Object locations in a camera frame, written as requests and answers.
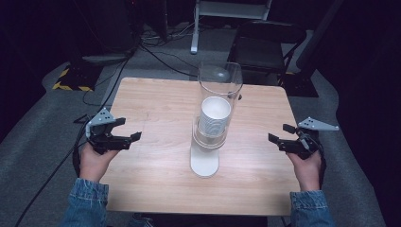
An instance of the person's arm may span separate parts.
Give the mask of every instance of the person's arm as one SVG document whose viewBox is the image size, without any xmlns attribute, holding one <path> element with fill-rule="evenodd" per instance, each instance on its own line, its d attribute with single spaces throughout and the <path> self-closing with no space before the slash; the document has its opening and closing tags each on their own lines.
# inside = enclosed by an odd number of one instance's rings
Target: person's arm
<svg viewBox="0 0 401 227">
<path fill-rule="evenodd" d="M 319 174 L 321 155 L 314 152 L 308 159 L 288 153 L 294 164 L 295 176 L 300 183 L 301 192 L 290 192 L 291 227 L 335 226 L 330 215 L 324 193 L 320 189 Z"/>
<path fill-rule="evenodd" d="M 84 146 L 79 178 L 68 197 L 69 206 L 60 226 L 106 226 L 109 186 L 99 181 L 117 153 L 109 150 L 99 155 L 90 144 Z"/>
</svg>

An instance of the light wood surface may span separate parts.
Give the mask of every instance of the light wood surface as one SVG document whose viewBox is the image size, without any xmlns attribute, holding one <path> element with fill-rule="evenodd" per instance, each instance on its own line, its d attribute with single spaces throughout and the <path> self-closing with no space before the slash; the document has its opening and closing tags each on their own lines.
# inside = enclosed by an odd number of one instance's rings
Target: light wood surface
<svg viewBox="0 0 401 227">
<path fill-rule="evenodd" d="M 111 113 L 126 117 L 113 135 L 142 138 L 112 160 L 102 183 L 110 186 L 109 210 L 286 216 L 289 191 L 299 185 L 283 151 L 268 133 L 296 139 L 282 130 L 295 120 L 280 87 L 244 85 L 236 103 L 219 169 L 211 178 L 190 167 L 192 121 L 200 86 L 196 81 L 122 79 Z"/>
</svg>

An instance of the chair seat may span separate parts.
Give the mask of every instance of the chair seat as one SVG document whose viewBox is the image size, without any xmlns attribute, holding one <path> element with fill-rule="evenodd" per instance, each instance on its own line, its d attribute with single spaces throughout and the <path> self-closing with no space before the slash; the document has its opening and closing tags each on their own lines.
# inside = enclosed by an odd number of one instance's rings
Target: chair seat
<svg viewBox="0 0 401 227">
<path fill-rule="evenodd" d="M 286 68 L 281 44 L 251 38 L 238 39 L 235 61 L 244 68 L 268 69 L 276 73 L 282 73 Z"/>
</svg>

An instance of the blue denim cuff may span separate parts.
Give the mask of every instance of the blue denim cuff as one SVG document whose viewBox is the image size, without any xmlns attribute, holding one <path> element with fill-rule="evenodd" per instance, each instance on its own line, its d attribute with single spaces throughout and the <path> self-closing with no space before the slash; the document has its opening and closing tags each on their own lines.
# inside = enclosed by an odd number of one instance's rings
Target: blue denim cuff
<svg viewBox="0 0 401 227">
<path fill-rule="evenodd" d="M 321 190 L 290 192 L 289 196 L 294 209 L 327 208 L 327 202 Z"/>
<path fill-rule="evenodd" d="M 77 178 L 70 196 L 90 201 L 105 201 L 109 194 L 109 186 Z"/>
</svg>

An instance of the black chair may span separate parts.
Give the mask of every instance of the black chair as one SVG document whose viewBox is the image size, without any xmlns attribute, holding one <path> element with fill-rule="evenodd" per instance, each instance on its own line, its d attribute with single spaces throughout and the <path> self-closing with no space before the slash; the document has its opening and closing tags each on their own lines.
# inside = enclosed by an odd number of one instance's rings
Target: black chair
<svg viewBox="0 0 401 227">
<path fill-rule="evenodd" d="M 237 62 L 243 70 L 284 75 L 295 49 L 305 40 L 306 31 L 294 24 L 273 21 L 249 21 L 236 32 L 228 62 Z M 282 44 L 290 44 L 284 54 Z"/>
</svg>

